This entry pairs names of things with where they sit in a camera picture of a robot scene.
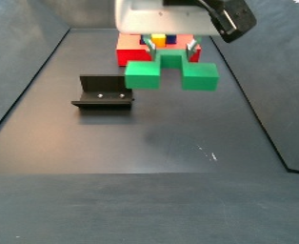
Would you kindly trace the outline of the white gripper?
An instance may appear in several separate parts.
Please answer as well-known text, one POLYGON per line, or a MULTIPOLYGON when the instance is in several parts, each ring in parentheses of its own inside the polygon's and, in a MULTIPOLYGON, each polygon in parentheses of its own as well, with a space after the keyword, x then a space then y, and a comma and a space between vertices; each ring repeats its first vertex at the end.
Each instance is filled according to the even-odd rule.
MULTIPOLYGON (((164 6, 163 0, 116 0, 116 26, 130 34, 194 34, 218 35, 208 12, 198 6, 164 6)), ((151 59, 155 60, 156 45, 146 39, 151 59)), ((196 39, 187 44, 187 58, 196 53, 196 39)))

